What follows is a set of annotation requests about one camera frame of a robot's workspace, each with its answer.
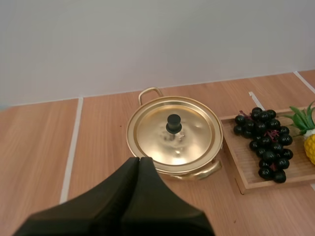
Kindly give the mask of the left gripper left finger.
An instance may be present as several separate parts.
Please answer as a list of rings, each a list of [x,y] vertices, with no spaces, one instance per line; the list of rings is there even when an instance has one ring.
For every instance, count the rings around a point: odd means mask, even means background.
[[[32,214],[15,235],[100,236],[116,231],[135,187],[139,163],[138,157],[131,157],[89,191]]]

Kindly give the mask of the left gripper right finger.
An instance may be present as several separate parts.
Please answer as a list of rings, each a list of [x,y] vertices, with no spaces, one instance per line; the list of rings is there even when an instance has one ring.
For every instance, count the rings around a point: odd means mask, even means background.
[[[137,183],[122,217],[125,236],[213,236],[205,213],[178,197],[163,182],[153,160],[140,159]]]

